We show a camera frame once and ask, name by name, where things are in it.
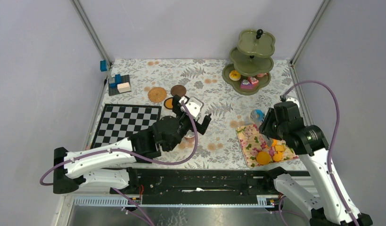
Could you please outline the orange bear cookie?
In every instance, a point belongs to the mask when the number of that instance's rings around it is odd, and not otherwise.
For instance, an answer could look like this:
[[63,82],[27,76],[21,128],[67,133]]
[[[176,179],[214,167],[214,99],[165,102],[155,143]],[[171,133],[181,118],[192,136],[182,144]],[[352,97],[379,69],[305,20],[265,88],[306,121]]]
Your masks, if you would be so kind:
[[271,144],[271,148],[275,148],[276,145],[278,145],[278,140],[273,139],[272,144]]

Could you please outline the blue frosted donut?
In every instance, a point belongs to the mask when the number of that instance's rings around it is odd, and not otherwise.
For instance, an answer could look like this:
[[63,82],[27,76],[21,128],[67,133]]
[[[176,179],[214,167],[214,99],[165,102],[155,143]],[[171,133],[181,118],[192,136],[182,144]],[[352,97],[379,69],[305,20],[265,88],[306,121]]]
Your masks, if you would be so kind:
[[253,123],[255,123],[257,125],[261,125],[264,121],[265,114],[263,111],[261,111],[259,109],[254,109],[251,111],[249,118]]

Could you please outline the pink swiss roll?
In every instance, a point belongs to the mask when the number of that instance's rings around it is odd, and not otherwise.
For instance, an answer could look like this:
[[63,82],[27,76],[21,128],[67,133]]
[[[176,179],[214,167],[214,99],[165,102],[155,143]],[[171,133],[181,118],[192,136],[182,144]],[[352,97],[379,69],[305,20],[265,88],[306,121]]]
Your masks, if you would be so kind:
[[268,75],[268,73],[260,73],[256,77],[257,78],[262,78],[262,77],[267,76],[267,75]]

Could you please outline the purple candy packet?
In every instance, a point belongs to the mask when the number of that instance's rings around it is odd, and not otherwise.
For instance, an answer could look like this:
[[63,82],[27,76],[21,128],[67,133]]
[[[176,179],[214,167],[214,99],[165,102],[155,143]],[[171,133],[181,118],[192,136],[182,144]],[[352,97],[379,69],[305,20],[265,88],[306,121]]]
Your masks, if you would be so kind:
[[254,85],[251,82],[249,82],[248,80],[242,80],[240,83],[240,88],[251,90],[254,88]]

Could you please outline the yellow frosted donut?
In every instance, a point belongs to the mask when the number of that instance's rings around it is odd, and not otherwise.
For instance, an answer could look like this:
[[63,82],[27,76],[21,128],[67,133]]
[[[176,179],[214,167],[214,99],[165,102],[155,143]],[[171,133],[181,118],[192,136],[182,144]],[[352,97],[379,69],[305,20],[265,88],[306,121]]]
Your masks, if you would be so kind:
[[229,73],[229,79],[232,81],[239,81],[241,79],[241,74],[237,70],[232,70]]

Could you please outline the pink strawberry cake slice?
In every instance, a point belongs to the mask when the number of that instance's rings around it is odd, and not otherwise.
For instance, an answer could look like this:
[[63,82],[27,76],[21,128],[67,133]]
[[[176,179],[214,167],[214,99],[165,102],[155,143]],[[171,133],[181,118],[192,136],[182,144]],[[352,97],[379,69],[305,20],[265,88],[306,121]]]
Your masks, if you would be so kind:
[[259,80],[256,77],[248,77],[247,80],[253,87],[256,87],[259,84]]

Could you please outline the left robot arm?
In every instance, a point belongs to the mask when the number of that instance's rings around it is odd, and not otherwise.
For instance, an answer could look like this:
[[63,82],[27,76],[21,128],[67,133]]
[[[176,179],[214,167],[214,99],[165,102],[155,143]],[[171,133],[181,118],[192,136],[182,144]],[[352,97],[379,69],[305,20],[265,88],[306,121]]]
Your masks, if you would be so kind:
[[67,194],[87,187],[109,187],[132,194],[139,181],[130,169],[117,164],[158,163],[158,157],[172,151],[189,133],[205,134],[211,115],[198,122],[203,103],[194,97],[174,96],[172,115],[161,117],[160,106],[104,106],[89,150],[54,150],[53,192]]

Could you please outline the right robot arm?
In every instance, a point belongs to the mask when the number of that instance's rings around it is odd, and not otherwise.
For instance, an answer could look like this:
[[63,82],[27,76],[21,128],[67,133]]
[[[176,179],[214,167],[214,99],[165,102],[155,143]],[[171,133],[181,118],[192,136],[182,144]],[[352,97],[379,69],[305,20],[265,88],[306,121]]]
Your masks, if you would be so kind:
[[283,101],[269,108],[259,132],[283,140],[305,165],[319,197],[312,195],[282,167],[267,171],[263,181],[267,193],[285,195],[309,219],[312,226],[371,226],[370,215],[360,212],[345,190],[332,163],[330,147],[322,130],[306,126],[299,107]]

